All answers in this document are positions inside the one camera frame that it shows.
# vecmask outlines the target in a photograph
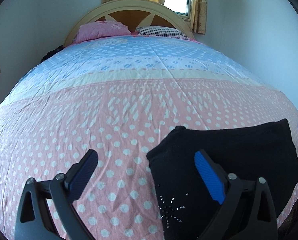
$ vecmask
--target striped pillow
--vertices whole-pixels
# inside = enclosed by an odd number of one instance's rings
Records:
[[[137,28],[137,31],[139,32],[138,35],[168,37],[168,38],[191,41],[191,38],[187,37],[180,30],[169,28],[169,27],[148,26],[148,27]]]

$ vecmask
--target screw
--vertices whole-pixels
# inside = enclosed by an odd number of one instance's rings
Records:
[[[229,173],[228,178],[232,179],[232,180],[235,180],[237,178],[237,175],[235,173]]]
[[[59,173],[59,174],[55,177],[56,180],[61,180],[61,179],[63,179],[63,178],[64,178],[64,174],[63,174],[63,173]]]
[[[32,184],[34,182],[34,178],[30,178],[27,180],[27,184]]]
[[[258,179],[258,181],[259,181],[261,184],[265,184],[265,183],[266,183],[266,180],[265,180],[265,178],[263,178],[263,177],[260,177],[260,178]]]

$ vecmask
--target window frame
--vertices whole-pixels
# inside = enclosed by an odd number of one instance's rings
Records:
[[[190,21],[191,3],[192,3],[192,0],[187,0],[187,14],[175,11],[175,13],[178,14],[185,21]]]

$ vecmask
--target white wall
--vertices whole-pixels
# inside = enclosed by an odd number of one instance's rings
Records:
[[[101,0],[4,0],[0,6],[0,104]]]
[[[196,38],[284,92],[298,109],[298,15],[288,0],[208,0],[206,36]]]
[[[40,56],[62,45],[75,24],[101,0],[38,0]]]
[[[39,62],[36,0],[4,0],[0,5],[0,104]]]

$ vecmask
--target pink polka dot bedspread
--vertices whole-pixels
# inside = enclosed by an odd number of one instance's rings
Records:
[[[298,111],[223,54],[193,41],[119,36],[72,45],[32,69],[0,105],[0,230],[14,239],[29,177],[52,179],[88,149],[99,163],[74,202],[97,240],[162,240],[146,159],[176,125],[214,130],[288,119]],[[278,226],[298,198],[294,193]],[[52,218],[68,238],[54,204]]]

